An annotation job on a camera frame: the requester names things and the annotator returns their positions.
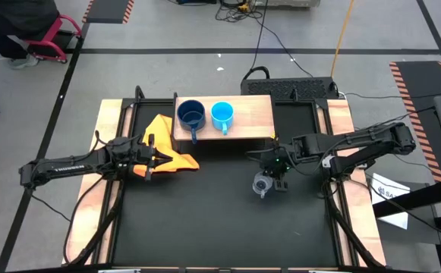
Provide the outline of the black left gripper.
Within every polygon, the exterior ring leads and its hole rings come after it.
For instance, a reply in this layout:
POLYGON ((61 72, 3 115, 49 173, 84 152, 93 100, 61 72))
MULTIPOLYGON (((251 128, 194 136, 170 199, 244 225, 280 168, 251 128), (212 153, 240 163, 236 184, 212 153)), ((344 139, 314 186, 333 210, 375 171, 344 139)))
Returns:
POLYGON ((151 133, 148 135, 147 141, 135 140, 131 146, 131 157, 128 162, 128 177, 140 177, 145 181, 151 180, 152 168, 157 168, 173 160, 170 155, 160 152, 154 147, 155 137, 151 133))

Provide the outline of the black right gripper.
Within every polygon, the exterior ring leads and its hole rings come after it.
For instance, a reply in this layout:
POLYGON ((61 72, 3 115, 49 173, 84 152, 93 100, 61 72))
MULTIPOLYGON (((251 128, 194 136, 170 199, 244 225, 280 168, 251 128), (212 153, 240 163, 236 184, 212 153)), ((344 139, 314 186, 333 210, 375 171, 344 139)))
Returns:
POLYGON ((293 146, 277 146, 259 151, 262 175, 275 179, 274 187, 278 192, 288 191, 288 183, 282 178, 293 166, 293 152, 293 146))

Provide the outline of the clear glass mug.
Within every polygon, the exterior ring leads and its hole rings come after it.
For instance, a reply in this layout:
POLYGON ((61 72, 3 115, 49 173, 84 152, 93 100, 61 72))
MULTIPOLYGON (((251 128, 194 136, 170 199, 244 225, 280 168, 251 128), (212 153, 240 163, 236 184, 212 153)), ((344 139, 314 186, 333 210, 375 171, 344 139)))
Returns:
POLYGON ((252 183, 253 191, 263 199, 266 193, 272 188, 273 179, 269 176, 263 174, 263 172, 258 172, 254 176, 254 182, 252 183))

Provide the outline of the dark blue ceramic mug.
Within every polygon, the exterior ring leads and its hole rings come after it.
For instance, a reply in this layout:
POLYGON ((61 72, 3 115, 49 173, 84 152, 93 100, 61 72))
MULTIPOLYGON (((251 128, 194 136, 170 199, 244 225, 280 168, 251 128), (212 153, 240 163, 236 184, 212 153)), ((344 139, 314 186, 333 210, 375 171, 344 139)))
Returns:
POLYGON ((191 134, 193 144, 197 143, 197 133, 206 123, 206 113, 203 104, 197 100, 187 100, 178 106, 176 111, 180 126, 191 134))

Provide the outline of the light blue plastic mug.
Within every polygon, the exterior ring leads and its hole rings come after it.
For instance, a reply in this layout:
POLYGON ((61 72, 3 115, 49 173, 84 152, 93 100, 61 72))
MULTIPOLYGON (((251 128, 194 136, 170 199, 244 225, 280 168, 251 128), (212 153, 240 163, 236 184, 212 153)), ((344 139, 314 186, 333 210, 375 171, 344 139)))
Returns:
POLYGON ((212 125, 216 130, 222 132, 224 136, 233 125, 234 109, 229 102, 216 102, 210 111, 212 125))

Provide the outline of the orange cloth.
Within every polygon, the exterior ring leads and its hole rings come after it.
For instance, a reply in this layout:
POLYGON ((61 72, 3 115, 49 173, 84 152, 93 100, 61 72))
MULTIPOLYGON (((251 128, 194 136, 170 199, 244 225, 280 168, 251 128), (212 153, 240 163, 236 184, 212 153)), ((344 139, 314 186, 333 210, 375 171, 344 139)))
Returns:
POLYGON ((161 153, 171 156, 172 161, 152 169, 152 173, 198 170, 198 162, 189 154, 180 154, 173 149, 171 141, 172 118, 158 114, 145 129, 142 142, 148 143, 154 136, 153 146, 161 153))

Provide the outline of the light wooden table side panel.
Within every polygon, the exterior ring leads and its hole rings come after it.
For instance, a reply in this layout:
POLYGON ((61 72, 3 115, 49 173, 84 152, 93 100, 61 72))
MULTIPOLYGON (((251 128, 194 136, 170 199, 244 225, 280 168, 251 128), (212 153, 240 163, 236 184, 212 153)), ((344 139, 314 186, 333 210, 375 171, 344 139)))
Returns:
MULTIPOLYGON (((329 128, 332 132, 334 134, 353 132, 354 125, 348 102, 339 99, 329 100, 327 103, 329 128)), ((360 168, 355 169, 350 179, 339 186, 334 200, 339 208, 342 206, 341 201, 345 201, 347 209, 343 215, 348 217, 352 230, 375 260, 385 265, 386 260, 364 171, 360 168)))
MULTIPOLYGON (((127 136, 127 131, 118 131, 120 124, 122 101, 120 99, 104 99, 101 102, 96 119, 95 130, 99 131, 99 138, 108 142, 119 136, 127 136)), ((87 245, 101 220, 113 207, 118 193, 119 182, 99 180, 98 174, 83 176, 76 212, 71 225, 71 232, 65 243, 65 261, 75 259, 87 245)))

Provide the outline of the black computer case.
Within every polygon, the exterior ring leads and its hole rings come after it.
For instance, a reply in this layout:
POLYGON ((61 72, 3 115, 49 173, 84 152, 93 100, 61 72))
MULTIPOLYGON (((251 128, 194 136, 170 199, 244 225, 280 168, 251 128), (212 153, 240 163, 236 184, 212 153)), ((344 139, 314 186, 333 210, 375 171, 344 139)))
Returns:
POLYGON ((271 95, 275 100, 337 99, 338 87, 331 77, 243 80, 242 95, 271 95))

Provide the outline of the white paper sheet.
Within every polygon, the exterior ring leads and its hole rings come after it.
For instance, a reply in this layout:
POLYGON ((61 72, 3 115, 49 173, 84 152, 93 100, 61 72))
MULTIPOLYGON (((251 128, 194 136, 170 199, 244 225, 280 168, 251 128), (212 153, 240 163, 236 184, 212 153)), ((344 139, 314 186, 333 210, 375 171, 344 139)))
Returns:
MULTIPOLYGON (((372 174, 370 179, 371 202, 373 205, 383 202, 386 199, 392 199, 410 193, 410 188, 383 177, 379 174, 372 174)), ((408 229, 408 213, 400 212, 394 215, 379 217, 379 219, 387 224, 391 224, 397 228, 408 229)))

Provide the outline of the black beam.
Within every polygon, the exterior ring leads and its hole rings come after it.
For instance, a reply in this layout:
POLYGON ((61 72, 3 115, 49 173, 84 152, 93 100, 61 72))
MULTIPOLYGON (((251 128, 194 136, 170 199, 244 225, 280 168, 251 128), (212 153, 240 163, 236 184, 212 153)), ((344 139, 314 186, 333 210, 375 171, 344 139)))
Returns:
POLYGON ((373 205, 377 218, 441 202, 441 182, 373 205))

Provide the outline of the red rolling stool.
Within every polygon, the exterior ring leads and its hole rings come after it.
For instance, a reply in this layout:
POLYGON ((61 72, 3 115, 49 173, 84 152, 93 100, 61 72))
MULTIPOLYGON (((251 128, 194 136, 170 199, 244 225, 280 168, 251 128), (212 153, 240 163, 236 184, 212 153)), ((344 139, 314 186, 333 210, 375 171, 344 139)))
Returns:
POLYGON ((81 29, 71 17, 59 14, 46 32, 24 39, 24 42, 28 44, 28 52, 40 61, 52 60, 66 64, 65 49, 73 38, 82 38, 81 29), (75 31, 61 29, 65 20, 71 23, 75 31))

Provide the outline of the black mat with orange stripes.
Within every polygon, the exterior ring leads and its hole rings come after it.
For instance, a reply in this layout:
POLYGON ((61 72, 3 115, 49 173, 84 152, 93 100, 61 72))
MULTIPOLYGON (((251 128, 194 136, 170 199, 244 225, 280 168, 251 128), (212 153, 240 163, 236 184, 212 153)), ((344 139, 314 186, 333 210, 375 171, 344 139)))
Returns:
POLYGON ((134 0, 90 0, 82 22, 85 24, 126 24, 134 0))
POLYGON ((433 179, 441 182, 441 127, 433 102, 441 96, 441 62, 392 61, 389 69, 433 179))

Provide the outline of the person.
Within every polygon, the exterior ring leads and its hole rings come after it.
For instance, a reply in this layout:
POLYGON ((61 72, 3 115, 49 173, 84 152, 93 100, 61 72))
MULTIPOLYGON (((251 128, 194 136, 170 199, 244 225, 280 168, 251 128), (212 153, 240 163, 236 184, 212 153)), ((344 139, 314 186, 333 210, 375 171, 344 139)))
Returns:
POLYGON ((32 67, 39 60, 11 39, 47 31, 59 16, 54 0, 0 0, 0 55, 13 69, 32 67))

